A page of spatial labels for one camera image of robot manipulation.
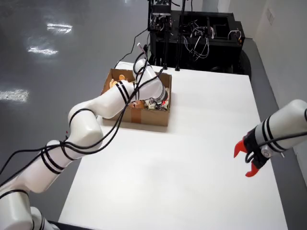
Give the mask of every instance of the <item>white wall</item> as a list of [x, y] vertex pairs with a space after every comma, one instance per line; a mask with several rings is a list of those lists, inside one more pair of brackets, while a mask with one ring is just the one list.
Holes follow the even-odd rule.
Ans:
[[[267, 8], [275, 17], [272, 25]], [[306, 23], [306, 0], [268, 0], [256, 32], [255, 41], [280, 108], [293, 99], [307, 101]], [[295, 152], [307, 182], [307, 142]]]
[[219, 0], [217, 9], [220, 13], [228, 13], [230, 0]]
[[[193, 11], [202, 10], [202, 1], [203, 0], [193, 0]], [[172, 2], [180, 5], [180, 7], [178, 7], [172, 4], [172, 10], [180, 11], [182, 7], [182, 0], [172, 0]], [[185, 11], [191, 11], [191, 0], [186, 1]]]
[[228, 11], [234, 13], [236, 21], [241, 21], [245, 37], [255, 37], [265, 2], [266, 0], [230, 0]]

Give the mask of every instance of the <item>black metal frame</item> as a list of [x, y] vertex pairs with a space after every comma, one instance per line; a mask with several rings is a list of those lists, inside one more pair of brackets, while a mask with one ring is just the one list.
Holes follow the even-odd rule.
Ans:
[[[207, 37], [210, 44], [210, 54], [208, 58], [198, 60], [197, 63], [190, 62], [187, 66], [187, 51], [182, 47], [182, 36], [186, 32], [182, 32], [181, 24], [187, 24], [188, 20], [200, 18], [202, 20], [202, 25], [214, 27], [215, 31], [219, 31], [219, 35], [216, 33], [214, 39], [211, 39], [211, 32], [207, 30]], [[151, 53], [156, 57], [156, 64], [167, 63], [169, 67], [174, 67], [176, 70], [180, 70], [180, 67], [185, 69], [196, 69], [196, 70], [211, 70], [212, 67], [223, 66], [227, 69], [229, 66], [235, 69], [239, 65], [239, 57], [242, 51], [242, 46], [245, 40], [244, 31], [241, 22], [235, 21], [234, 15], [232, 13], [215, 13], [215, 12], [183, 12], [182, 11], [172, 11], [171, 12], [172, 28], [170, 29], [170, 39], [165, 39], [161, 33], [151, 32]], [[225, 25], [220, 25], [219, 21], [225, 22]], [[227, 35], [230, 30], [240, 30], [241, 39], [238, 40], [239, 34], [232, 33], [227, 39]], [[187, 37], [188, 42], [196, 44], [197, 38]], [[169, 57], [166, 56], [163, 49], [165, 43], [168, 43], [167, 50], [165, 52], [172, 54]], [[198, 47], [201, 50], [206, 44], [206, 39], [201, 39], [198, 43]]]

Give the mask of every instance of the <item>black stripe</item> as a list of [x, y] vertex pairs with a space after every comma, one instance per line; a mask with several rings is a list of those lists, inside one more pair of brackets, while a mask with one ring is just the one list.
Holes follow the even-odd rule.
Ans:
[[[264, 123], [266, 122], [267, 120], [264, 120], [263, 123], [262, 123], [262, 134], [263, 134], [263, 137], [264, 137], [264, 140], [265, 141], [268, 141], [268, 138], [267, 138], [267, 135], [265, 134], [265, 128], [264, 128]], [[270, 143], [268, 144], [268, 146], [275, 152], [280, 152], [278, 150], [276, 150]]]
[[35, 223], [34, 223], [34, 220], [32, 219], [32, 230], [34, 230], [35, 228]]
[[[133, 88], [135, 90], [135, 83], [134, 82], [133, 82]], [[136, 100], [136, 94], [134, 96], [135, 96], [135, 100]]]
[[125, 98], [125, 95], [124, 95], [123, 91], [121, 90], [121, 88], [119, 87], [118, 83], [116, 83], [116, 86], [117, 86], [118, 90], [120, 91], [120, 94], [123, 97], [125, 104], [127, 104], [127, 100]]
[[129, 99], [129, 94], [128, 94], [127, 90], [126, 90], [126, 87], [125, 87], [124, 84], [121, 82], [121, 80], [119, 81], [119, 83], [120, 83], [121, 87], [123, 88], [123, 90], [125, 91], [125, 94], [126, 94], [127, 100], [128, 100], [128, 99]]
[[65, 157], [67, 157], [67, 159], [71, 160], [71, 161], [75, 161], [76, 159], [71, 158], [70, 156], [68, 156], [64, 146], [61, 146], [62, 152], [64, 153]]
[[82, 111], [91, 111], [92, 113], [94, 113], [92, 110], [87, 109], [87, 108], [79, 109], [77, 112], [75, 112], [75, 113], [71, 116], [71, 119], [70, 119], [70, 121], [69, 121], [69, 126], [71, 126], [71, 121], [72, 121], [72, 119], [73, 119], [79, 112], [82, 112]]
[[42, 222], [40, 223], [40, 227], [39, 227], [39, 230], [43, 230], [44, 227], [45, 227], [45, 221], [44, 221], [44, 217], [43, 217], [43, 214], [40, 213], [41, 217], [42, 217]]
[[29, 194], [25, 190], [13, 189], [13, 190], [7, 191], [6, 193], [3, 193], [2, 195], [0, 195], [0, 200], [11, 193], [24, 193], [29, 197]]
[[[272, 132], [271, 132], [271, 129], [270, 129], [270, 118], [271, 118], [271, 116], [269, 116], [269, 118], [268, 118], [268, 120], [267, 120], [267, 130], [268, 130], [268, 134], [269, 134], [269, 136], [270, 136], [270, 138], [271, 138], [271, 140], [272, 139], [274, 139], [274, 137], [273, 137], [273, 135], [272, 135]], [[283, 148], [283, 147], [281, 147], [276, 141], [274, 141], [274, 142], [272, 142], [277, 148], [279, 148], [279, 149], [281, 149], [281, 150], [283, 150], [283, 151], [286, 151], [286, 149], [285, 148]]]
[[51, 163], [54, 167], [56, 167], [56, 168], [59, 169], [59, 170], [64, 170], [64, 169], [65, 169], [65, 168], [59, 166], [58, 164], [56, 164], [56, 163], [54, 162], [54, 160], [52, 160], [52, 158], [51, 158], [50, 155], [49, 155], [48, 150], [45, 150], [45, 153], [46, 153], [46, 156], [47, 156], [48, 160], [50, 161], [50, 163]]
[[42, 217], [43, 217], [43, 228], [42, 228], [42, 230], [44, 230], [45, 229], [45, 217], [42, 215]]
[[54, 170], [54, 169], [47, 163], [44, 154], [42, 154], [41, 157], [42, 157], [42, 160], [43, 160], [44, 164], [46, 165], [46, 167], [47, 167], [52, 173], [57, 174], [57, 175], [59, 175], [59, 174], [61, 173], [61, 172], [58, 172], [58, 171]]

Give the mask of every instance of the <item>white table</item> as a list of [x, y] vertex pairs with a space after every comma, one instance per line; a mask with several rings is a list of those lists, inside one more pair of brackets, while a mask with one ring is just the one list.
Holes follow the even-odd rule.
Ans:
[[124, 123], [103, 152], [84, 157], [59, 222], [95, 230], [287, 229], [271, 162], [247, 178], [245, 154], [233, 158], [260, 122], [248, 76], [165, 72], [173, 76], [168, 127]]

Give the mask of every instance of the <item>brown tape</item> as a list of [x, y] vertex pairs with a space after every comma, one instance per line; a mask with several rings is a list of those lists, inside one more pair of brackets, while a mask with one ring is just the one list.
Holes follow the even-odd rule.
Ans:
[[141, 109], [131, 109], [131, 122], [141, 123]]

